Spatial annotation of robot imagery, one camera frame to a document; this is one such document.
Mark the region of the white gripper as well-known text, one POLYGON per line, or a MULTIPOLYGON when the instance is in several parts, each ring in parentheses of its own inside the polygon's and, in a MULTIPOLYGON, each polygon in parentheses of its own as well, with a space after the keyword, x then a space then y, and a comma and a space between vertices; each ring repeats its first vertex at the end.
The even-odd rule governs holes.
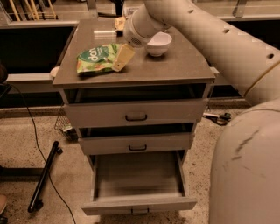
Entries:
POLYGON ((141 5, 125 22, 123 36, 129 44, 121 45, 112 69, 116 72, 123 70, 135 55, 134 48, 144 47, 154 35, 169 28, 168 24, 152 17, 145 5, 141 5))

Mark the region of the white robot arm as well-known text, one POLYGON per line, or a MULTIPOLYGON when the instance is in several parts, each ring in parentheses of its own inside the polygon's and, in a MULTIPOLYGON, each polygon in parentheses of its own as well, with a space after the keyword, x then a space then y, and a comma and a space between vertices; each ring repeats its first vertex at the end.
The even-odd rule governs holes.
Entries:
POLYGON ((209 224, 280 224, 280 51, 197 7, 143 0, 123 35, 141 47, 176 28, 246 99, 213 152, 209 224))

